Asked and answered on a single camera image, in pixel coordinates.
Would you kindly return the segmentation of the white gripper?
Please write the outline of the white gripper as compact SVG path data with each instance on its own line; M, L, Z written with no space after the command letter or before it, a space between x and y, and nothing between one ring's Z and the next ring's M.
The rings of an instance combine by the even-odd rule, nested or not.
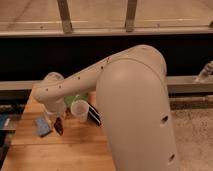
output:
M45 117L49 124L54 124L58 117L61 117L65 112L66 106L63 101L55 103L46 103L44 105Z

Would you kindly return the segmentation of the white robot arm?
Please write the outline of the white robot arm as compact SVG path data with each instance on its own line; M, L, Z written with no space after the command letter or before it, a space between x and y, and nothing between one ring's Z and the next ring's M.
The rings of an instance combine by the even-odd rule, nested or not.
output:
M48 74L34 98L56 114L65 96L94 90L116 171L180 171L166 73L156 48L137 45L68 78Z

